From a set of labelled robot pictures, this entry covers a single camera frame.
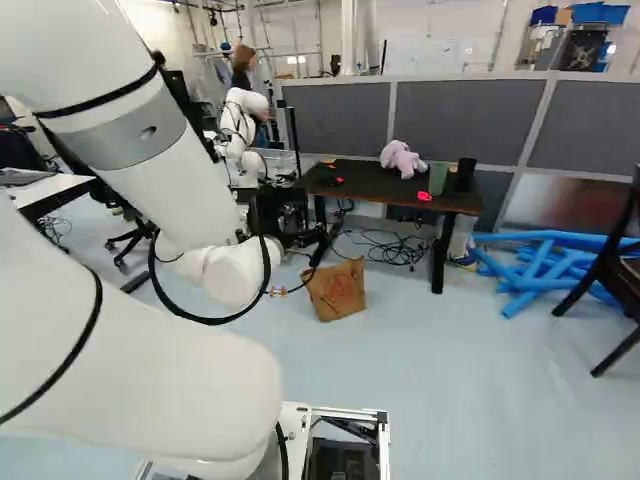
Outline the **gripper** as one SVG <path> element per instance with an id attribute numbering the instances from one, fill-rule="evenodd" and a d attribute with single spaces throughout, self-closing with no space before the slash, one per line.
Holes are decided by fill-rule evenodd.
<path id="1" fill-rule="evenodd" d="M 329 235 L 322 225 L 295 232 L 281 231 L 278 233 L 278 239 L 285 251 L 306 248 L 312 245 L 324 248 L 329 244 Z"/>

